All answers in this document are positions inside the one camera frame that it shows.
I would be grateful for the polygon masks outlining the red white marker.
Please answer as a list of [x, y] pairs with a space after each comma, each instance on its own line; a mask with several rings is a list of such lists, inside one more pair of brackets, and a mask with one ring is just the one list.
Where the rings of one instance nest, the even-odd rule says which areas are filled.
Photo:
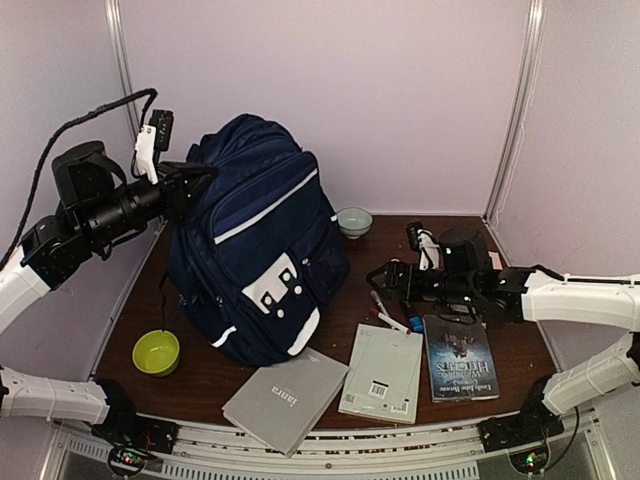
[[398, 321], [394, 320], [393, 318], [391, 318], [390, 316], [382, 313], [382, 312], [378, 312], [376, 314], [376, 317], [380, 320], [382, 320], [384, 323], [386, 323], [387, 325], [389, 325], [390, 327], [404, 333], [404, 334], [409, 334], [410, 330], [404, 326], [403, 324], [399, 323]]

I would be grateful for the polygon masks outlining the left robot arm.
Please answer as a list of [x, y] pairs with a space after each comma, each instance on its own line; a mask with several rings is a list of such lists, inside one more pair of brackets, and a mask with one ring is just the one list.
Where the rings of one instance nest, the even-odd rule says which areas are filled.
[[[21, 217], [17, 232], [1, 260], [1, 327], [7, 329], [32, 304], [57, 290], [94, 256], [142, 234], [160, 217], [181, 219], [199, 193], [217, 177], [215, 167], [192, 162], [160, 161], [169, 148], [174, 117], [152, 110], [157, 96], [143, 89], [63, 124], [48, 140], [34, 171], [25, 208], [30, 210], [44, 166], [50, 165], [59, 195], [54, 214], [28, 228]], [[100, 140], [71, 147], [49, 157], [63, 133], [101, 115], [142, 99], [141, 123], [134, 147], [137, 172], [128, 181]], [[123, 444], [137, 442], [144, 424], [134, 415], [126, 392], [116, 382], [74, 383], [1, 369], [1, 414], [104, 424]]]

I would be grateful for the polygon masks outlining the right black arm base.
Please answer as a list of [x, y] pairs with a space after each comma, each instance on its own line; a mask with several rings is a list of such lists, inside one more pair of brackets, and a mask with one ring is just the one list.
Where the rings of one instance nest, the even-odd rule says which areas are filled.
[[528, 390], [520, 410], [503, 417], [491, 417], [478, 423], [480, 440], [486, 453], [512, 449], [564, 432], [560, 417], [542, 403], [550, 375], [536, 380]]

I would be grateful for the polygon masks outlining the navy blue student backpack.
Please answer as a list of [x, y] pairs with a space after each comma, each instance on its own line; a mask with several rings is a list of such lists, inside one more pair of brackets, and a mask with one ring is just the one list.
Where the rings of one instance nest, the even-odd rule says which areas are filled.
[[173, 229], [168, 275], [187, 320], [240, 364], [299, 355], [350, 272], [316, 157], [242, 114], [187, 159], [218, 172]]

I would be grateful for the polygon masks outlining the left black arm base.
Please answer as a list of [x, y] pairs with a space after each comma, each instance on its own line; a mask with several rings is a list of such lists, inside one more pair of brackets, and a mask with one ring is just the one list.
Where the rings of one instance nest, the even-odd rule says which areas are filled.
[[173, 452], [179, 433], [177, 423], [139, 415], [130, 395], [115, 380], [98, 380], [97, 385], [105, 393], [109, 409], [102, 423], [91, 426], [95, 436], [144, 453]]

